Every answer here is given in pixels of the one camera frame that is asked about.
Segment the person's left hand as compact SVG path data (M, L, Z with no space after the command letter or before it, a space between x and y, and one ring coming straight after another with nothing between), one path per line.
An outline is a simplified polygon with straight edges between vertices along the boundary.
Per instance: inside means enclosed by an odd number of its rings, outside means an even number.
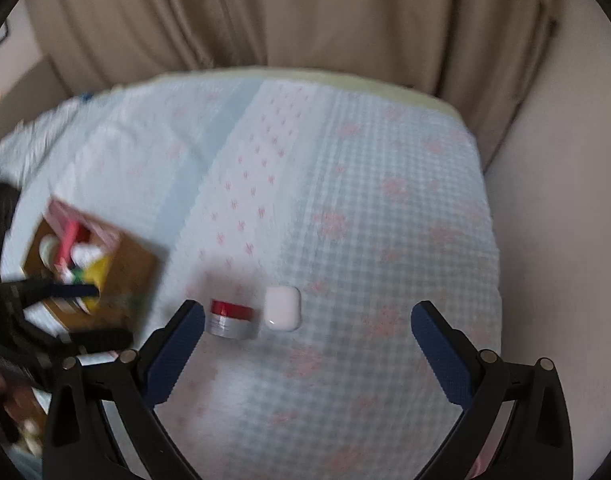
M0 375L0 396L4 399L4 408L15 422L24 422L32 417L38 406L32 389L26 385L9 385Z

